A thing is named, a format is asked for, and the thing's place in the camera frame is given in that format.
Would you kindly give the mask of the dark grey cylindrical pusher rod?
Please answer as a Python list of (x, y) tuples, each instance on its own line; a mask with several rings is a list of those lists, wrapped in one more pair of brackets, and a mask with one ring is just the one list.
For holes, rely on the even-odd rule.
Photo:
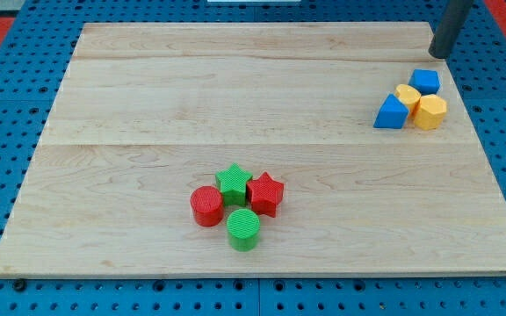
[(432, 37), (429, 54), (436, 59), (447, 59), (466, 22), (473, 0), (448, 0), (436, 31)]

